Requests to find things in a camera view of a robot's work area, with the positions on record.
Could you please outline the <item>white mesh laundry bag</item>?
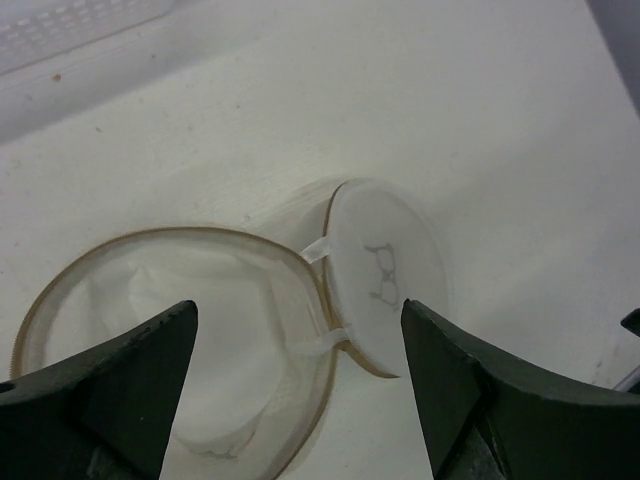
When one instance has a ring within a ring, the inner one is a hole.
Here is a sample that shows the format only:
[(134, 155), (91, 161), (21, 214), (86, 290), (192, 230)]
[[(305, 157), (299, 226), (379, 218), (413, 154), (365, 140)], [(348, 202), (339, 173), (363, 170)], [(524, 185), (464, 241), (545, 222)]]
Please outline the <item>white mesh laundry bag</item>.
[(198, 332), (161, 477), (274, 479), (324, 413), (339, 350), (376, 376), (405, 377), (403, 303), (449, 306), (426, 217), (395, 186), (347, 181), (311, 227), (302, 250), (201, 226), (109, 240), (34, 301), (11, 373), (50, 366), (191, 300)]

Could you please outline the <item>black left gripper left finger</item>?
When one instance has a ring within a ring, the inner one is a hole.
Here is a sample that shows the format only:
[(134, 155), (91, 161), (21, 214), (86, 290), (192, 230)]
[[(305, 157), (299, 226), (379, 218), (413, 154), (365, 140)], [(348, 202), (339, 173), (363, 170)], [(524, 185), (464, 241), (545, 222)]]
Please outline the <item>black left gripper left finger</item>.
[(2, 383), (2, 478), (159, 478), (197, 329), (196, 304), (182, 301)]

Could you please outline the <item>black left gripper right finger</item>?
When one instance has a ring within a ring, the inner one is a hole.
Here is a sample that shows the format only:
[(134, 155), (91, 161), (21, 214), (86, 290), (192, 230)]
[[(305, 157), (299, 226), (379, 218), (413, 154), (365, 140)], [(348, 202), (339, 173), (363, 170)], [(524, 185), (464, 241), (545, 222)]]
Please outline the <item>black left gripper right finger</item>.
[(612, 389), (572, 380), (414, 300), (401, 326), (434, 478), (638, 478), (637, 370)]

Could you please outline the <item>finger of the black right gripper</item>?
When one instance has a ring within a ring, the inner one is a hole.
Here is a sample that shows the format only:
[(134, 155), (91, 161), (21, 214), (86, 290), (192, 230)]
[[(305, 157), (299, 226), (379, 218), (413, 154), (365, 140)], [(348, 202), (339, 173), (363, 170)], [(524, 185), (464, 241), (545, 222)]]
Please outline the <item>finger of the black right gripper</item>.
[(626, 315), (620, 325), (636, 337), (640, 337), (640, 309), (634, 309)]

